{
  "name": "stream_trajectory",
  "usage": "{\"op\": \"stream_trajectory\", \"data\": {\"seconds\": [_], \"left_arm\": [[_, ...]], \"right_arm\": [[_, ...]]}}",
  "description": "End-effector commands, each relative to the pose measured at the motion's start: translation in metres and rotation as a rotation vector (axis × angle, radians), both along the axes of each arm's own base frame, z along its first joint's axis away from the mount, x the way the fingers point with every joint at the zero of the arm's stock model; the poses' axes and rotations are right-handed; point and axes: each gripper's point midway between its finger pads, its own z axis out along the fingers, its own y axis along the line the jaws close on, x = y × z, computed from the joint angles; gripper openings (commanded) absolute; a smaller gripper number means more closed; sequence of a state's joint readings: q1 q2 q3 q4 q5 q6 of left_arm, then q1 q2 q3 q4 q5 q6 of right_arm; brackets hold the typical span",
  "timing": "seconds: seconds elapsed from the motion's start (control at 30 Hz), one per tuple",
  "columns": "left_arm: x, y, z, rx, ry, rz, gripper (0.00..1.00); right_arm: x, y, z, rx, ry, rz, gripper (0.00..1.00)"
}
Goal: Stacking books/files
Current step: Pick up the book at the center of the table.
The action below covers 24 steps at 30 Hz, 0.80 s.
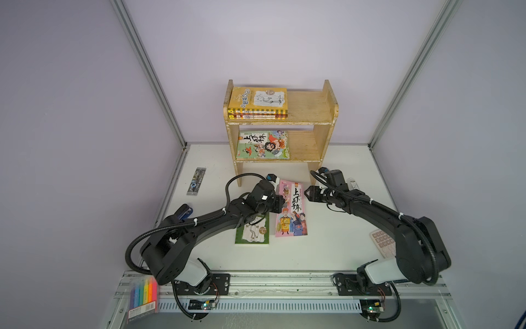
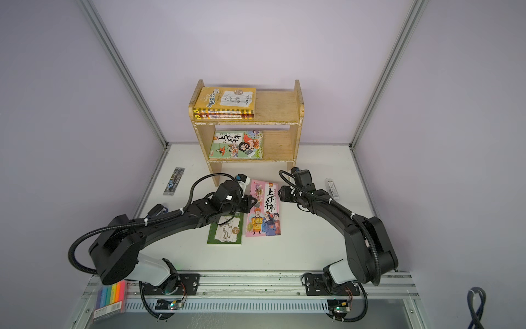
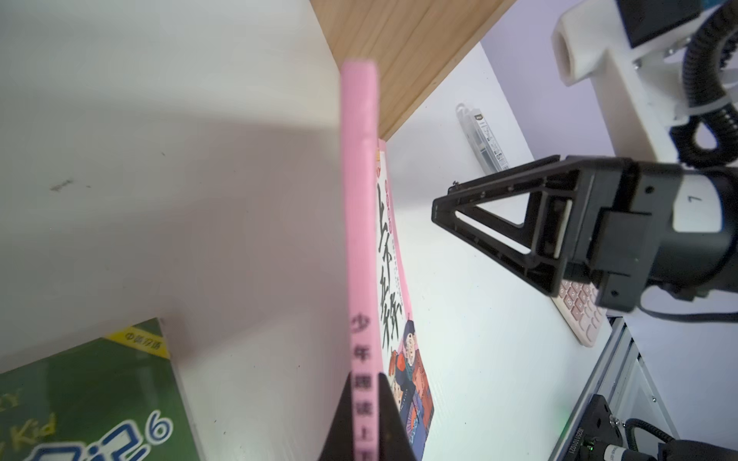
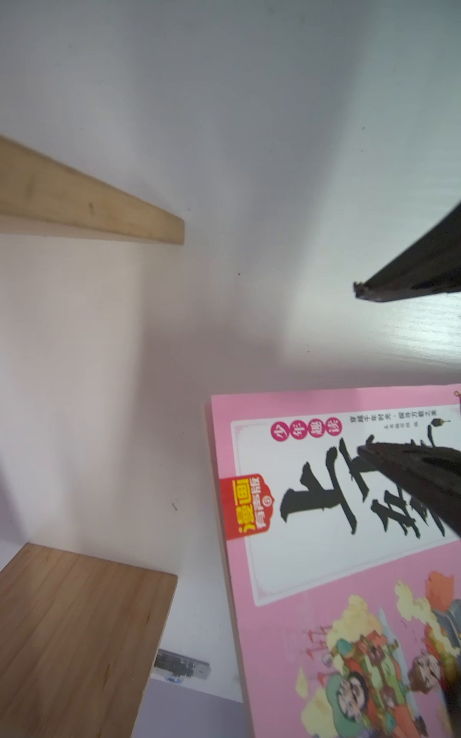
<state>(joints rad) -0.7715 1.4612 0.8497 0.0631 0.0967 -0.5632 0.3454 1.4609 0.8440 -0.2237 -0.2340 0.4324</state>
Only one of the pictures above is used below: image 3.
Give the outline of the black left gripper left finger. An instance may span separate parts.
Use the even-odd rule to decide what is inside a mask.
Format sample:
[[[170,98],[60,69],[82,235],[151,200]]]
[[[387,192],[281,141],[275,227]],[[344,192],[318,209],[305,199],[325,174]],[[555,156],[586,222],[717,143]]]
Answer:
[[[318,461],[353,461],[352,374],[349,373]]]

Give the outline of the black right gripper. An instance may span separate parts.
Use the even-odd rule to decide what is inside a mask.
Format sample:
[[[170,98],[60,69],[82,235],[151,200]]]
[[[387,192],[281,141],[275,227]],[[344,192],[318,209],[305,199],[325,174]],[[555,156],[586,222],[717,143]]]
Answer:
[[[630,312],[649,284],[682,179],[677,164],[551,156],[455,182],[432,202],[432,222],[547,296],[563,280],[591,282],[598,305]],[[466,192],[494,187],[504,193]],[[520,224],[484,208],[523,196]]]

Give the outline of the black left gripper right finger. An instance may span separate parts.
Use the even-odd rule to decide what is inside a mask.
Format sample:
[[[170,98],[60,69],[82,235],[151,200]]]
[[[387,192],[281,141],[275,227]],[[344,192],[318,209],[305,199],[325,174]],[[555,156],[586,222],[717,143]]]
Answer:
[[[379,460],[415,461],[399,410],[389,389],[379,391]]]

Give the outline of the pink Chinese comic book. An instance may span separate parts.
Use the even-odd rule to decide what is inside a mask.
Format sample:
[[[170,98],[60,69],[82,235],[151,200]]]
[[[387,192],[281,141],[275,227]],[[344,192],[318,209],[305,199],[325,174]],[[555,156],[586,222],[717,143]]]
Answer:
[[[434,402],[399,248],[386,144],[378,134],[378,68],[348,61],[340,84],[354,460],[379,460],[381,389],[391,391],[420,460]]]

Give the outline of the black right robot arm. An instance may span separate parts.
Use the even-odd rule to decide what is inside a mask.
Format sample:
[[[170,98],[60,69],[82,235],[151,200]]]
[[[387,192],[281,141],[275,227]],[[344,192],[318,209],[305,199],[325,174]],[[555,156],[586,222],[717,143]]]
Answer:
[[[553,156],[449,188],[432,221],[553,296],[593,284],[629,312],[658,287],[691,301],[737,289],[737,172]]]

